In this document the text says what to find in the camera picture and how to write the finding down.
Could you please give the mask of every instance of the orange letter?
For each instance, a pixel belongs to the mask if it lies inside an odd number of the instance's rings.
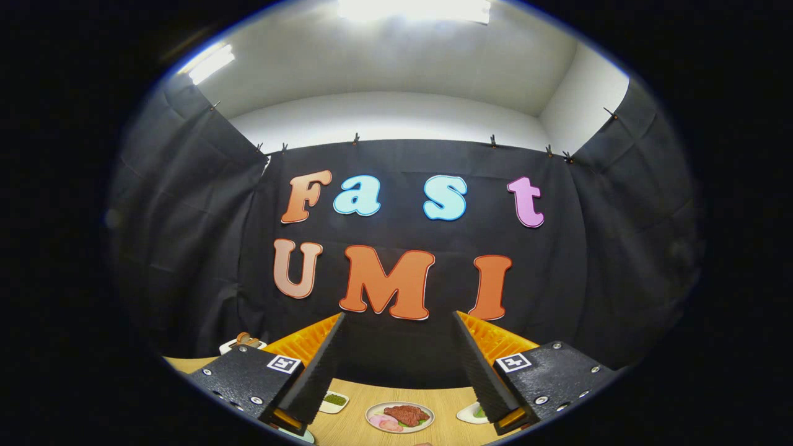
[[[287,239],[277,239],[275,246],[275,262],[273,264],[273,279],[275,286],[283,294],[295,299],[302,299],[314,289],[314,270],[316,257],[322,254],[322,245],[316,243],[303,243],[300,250],[303,252],[303,278],[295,285],[289,280],[289,258],[295,249],[295,242]]]
[[[308,218],[305,202],[308,202],[309,206],[314,206],[320,199],[320,185],[311,183],[322,183],[327,186],[331,183],[331,178],[331,171],[294,177],[289,182],[292,185],[292,194],[289,196],[286,212],[281,217],[281,223],[298,223]]]
[[[468,312],[482,321],[501,319],[506,310],[501,306],[504,294],[504,276],[512,266],[512,260],[504,256],[481,256],[473,260],[479,270],[477,304]]]
[[[396,304],[389,309],[391,316],[398,319],[422,321],[430,316],[424,308],[424,288],[427,272],[435,264],[435,256],[424,251],[408,251],[396,262],[391,274],[385,275],[383,266],[374,248],[355,245],[347,247],[344,255],[350,259],[350,282],[347,295],[339,301],[344,310],[363,313],[363,289],[372,304],[372,310],[380,314],[385,310],[394,294]]]

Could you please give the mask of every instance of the binder clip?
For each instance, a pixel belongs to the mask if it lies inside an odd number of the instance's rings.
[[[613,119],[613,120],[615,120],[615,121],[618,119],[618,118],[617,118],[617,115],[613,114],[613,113],[611,112],[611,110],[607,109],[606,107],[604,107],[604,108],[603,108],[603,110],[606,110],[606,111],[608,112],[608,114],[610,114],[610,115],[611,115],[611,119]]]

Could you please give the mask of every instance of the small white dish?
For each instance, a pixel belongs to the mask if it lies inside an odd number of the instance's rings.
[[[386,407],[394,407],[394,406],[416,406],[419,409],[423,410],[427,415],[429,415],[430,418],[427,421],[425,421],[424,423],[422,423],[420,425],[417,425],[416,427],[412,427],[412,428],[403,427],[401,432],[394,432],[394,431],[390,431],[388,429],[383,429],[380,426],[375,425],[373,422],[369,421],[369,419],[371,417],[373,417],[374,415],[382,415],[383,414],[383,410]],[[364,413],[364,417],[366,418],[366,422],[369,423],[370,426],[374,427],[377,430],[381,430],[381,431],[387,432],[387,433],[413,433],[413,432],[419,432],[422,429],[428,428],[432,424],[432,422],[435,421],[435,414],[428,407],[422,406],[420,404],[415,404],[414,402],[402,402],[402,401],[382,402],[380,404],[376,404],[374,406],[371,406],[366,411],[366,413]]]
[[[326,397],[328,395],[338,395],[342,398],[345,398],[346,401],[341,406],[339,406],[338,404],[333,404],[332,402],[322,401],[322,404],[320,404],[320,412],[339,413],[342,411],[342,409],[344,409],[347,406],[347,403],[350,402],[350,397],[346,395],[337,394],[336,392],[332,392],[330,390],[328,390],[328,392],[325,394]]]
[[[232,348],[234,348],[234,346],[236,345],[236,343],[237,343],[237,339],[235,338],[235,339],[232,339],[232,340],[230,340],[229,342],[227,342],[227,343],[225,343],[225,344],[221,345],[221,346],[220,346],[220,354],[221,354],[221,355],[225,355],[226,353],[230,352],[230,351],[232,350]],[[267,346],[267,343],[266,343],[266,342],[259,341],[259,346],[258,346],[257,348],[258,348],[259,350],[264,350],[264,348],[265,348],[266,346]]]
[[[471,406],[464,408],[463,410],[457,412],[457,419],[460,421],[465,421],[466,423],[471,423],[472,425],[483,425],[484,423],[488,422],[488,418],[476,418],[474,414],[479,410],[479,401],[473,403]]]
[[[314,436],[308,431],[308,429],[305,430],[305,433],[303,434],[303,436],[299,436],[296,433],[291,433],[290,431],[288,431],[286,429],[278,428],[278,430],[283,432],[283,433],[285,433],[285,434],[287,434],[287,435],[291,435],[291,436],[294,436],[295,438],[299,438],[299,439],[301,439],[303,441],[308,441],[309,443],[314,444]]]

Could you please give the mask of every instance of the black curtain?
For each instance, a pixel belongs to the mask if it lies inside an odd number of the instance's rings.
[[[631,81],[610,121],[574,156],[444,140],[360,140],[265,156],[185,77],[162,86],[130,128],[110,206],[121,294],[167,356],[218,354],[240,331],[276,340],[341,311],[344,248],[377,250],[386,272],[407,250],[432,253],[426,321],[349,313],[354,347],[342,379],[382,386],[467,386],[450,342],[452,310],[476,300],[473,260],[512,259],[507,314],[493,323],[540,344],[569,342],[611,368],[640,358],[680,316],[699,273],[699,199],[684,149],[646,90]],[[330,170],[306,221],[283,225],[292,177]],[[342,215],[332,202],[354,175],[381,182],[380,210]],[[424,182],[462,177],[467,210],[430,221]],[[527,228],[507,184],[539,187],[545,222]],[[275,238],[324,246],[306,299],[273,282]],[[290,277],[301,275],[296,249]]]
[[[259,317],[239,241],[266,157],[211,109],[186,75],[160,85],[125,130],[109,196],[119,295],[166,356],[216,356]]]
[[[677,322],[701,272],[701,185],[659,109],[631,79],[617,118],[575,153],[570,169],[587,240],[574,344],[610,367],[641,359]]]

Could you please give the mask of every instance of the fluorescent light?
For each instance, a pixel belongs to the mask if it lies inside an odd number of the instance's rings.
[[[234,55],[232,54],[231,45],[226,45],[212,53],[211,56],[202,60],[195,68],[190,70],[190,78],[193,80],[193,84],[198,85],[215,71],[228,65],[232,60],[234,60]]]
[[[207,57],[210,57],[212,53],[214,53],[215,51],[221,48],[223,48],[223,44],[221,42],[218,42],[210,46],[209,48],[205,49],[204,51],[199,53],[198,56],[195,56],[193,59],[191,59],[190,62],[186,63],[185,66],[182,67],[181,70],[179,70],[179,74],[186,73],[192,70],[193,68],[195,68],[196,65],[198,65],[199,62],[206,59]]]
[[[486,0],[339,0],[339,16],[356,21],[388,16],[411,19],[463,20],[488,24]]]

